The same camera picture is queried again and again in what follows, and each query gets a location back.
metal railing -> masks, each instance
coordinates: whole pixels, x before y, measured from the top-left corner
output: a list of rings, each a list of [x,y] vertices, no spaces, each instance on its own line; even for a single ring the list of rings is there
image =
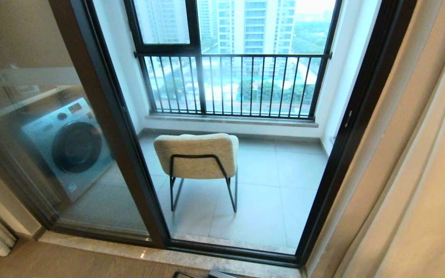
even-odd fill
[[[143,56],[151,112],[312,119],[326,54]]]

washing machine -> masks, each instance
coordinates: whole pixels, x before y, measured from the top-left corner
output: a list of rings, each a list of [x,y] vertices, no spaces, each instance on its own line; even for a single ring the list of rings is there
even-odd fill
[[[22,127],[70,202],[76,201],[113,159],[99,124],[80,98]]]

beige upholstered chair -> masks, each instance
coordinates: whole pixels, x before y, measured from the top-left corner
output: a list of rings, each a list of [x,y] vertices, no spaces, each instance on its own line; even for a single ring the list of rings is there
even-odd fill
[[[225,133],[180,136],[161,135],[154,141],[154,148],[162,169],[170,178],[171,211],[175,211],[185,178],[224,178],[229,197],[236,212],[238,192],[238,138]],[[234,199],[231,178],[236,176]],[[181,178],[180,188],[173,202],[175,179]]]

door frame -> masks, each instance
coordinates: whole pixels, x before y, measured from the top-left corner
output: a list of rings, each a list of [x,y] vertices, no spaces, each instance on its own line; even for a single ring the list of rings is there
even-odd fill
[[[383,0],[380,5],[336,143],[294,255],[171,238],[92,0],[49,0],[49,3],[90,105],[95,111],[101,111],[96,115],[97,121],[110,143],[111,152],[118,162],[150,239],[129,239],[114,234],[96,234],[80,229],[55,227],[53,220],[39,211],[35,201],[18,190],[19,186],[25,186],[30,179],[25,178],[25,173],[14,165],[0,161],[0,176],[8,184],[16,184],[16,187],[12,188],[13,192],[30,208],[34,216],[48,229],[77,236],[285,267],[300,267],[307,262],[341,187],[392,69],[417,0]]]

chair backrest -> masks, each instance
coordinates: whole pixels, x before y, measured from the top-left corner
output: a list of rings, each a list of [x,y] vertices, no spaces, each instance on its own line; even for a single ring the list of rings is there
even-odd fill
[[[172,155],[215,155],[219,158],[228,178],[236,174],[238,139],[225,133],[180,136],[161,135],[154,148],[162,169],[170,174]],[[178,178],[224,178],[216,160],[206,158],[174,158],[173,176]]]

